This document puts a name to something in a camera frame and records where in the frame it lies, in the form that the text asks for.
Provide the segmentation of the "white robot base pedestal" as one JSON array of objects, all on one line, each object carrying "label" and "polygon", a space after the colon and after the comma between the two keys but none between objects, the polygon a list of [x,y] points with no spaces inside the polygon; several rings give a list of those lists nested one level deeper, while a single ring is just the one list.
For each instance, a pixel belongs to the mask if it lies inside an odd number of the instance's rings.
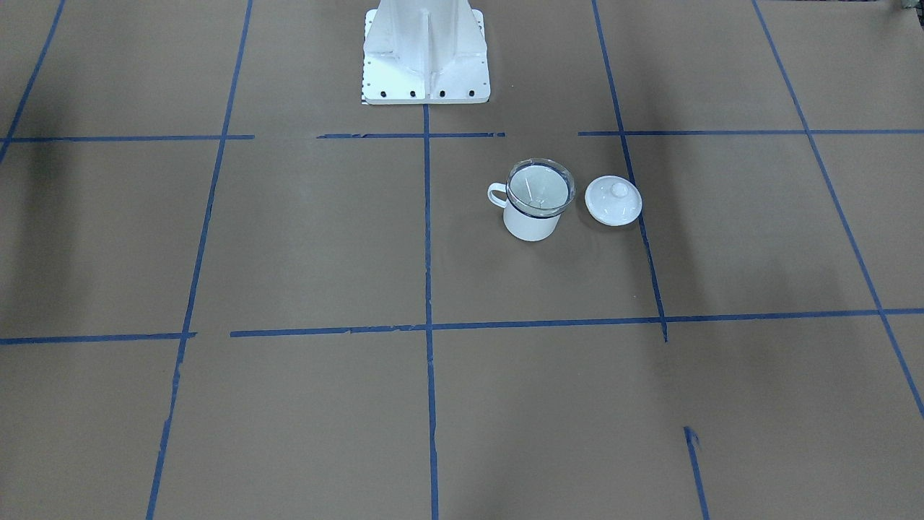
[{"label": "white robot base pedestal", "polygon": [[361,101],[487,103],[485,19],[468,1],[380,1],[364,19]]}]

